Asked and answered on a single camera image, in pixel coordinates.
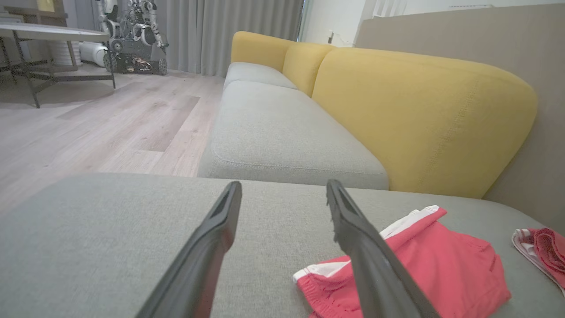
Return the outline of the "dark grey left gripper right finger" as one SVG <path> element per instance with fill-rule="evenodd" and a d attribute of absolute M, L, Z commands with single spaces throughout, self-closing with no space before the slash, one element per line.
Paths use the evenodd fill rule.
<path fill-rule="evenodd" d="M 437 318 L 434 306 L 342 183 L 330 179 L 326 189 L 334 240 L 350 257 L 363 316 Z"/>

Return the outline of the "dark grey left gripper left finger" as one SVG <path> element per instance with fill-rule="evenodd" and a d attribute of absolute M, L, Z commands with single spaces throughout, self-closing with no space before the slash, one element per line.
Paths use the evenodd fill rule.
<path fill-rule="evenodd" d="M 235 241 L 242 185 L 228 183 L 139 310 L 138 318 L 208 318 Z"/>

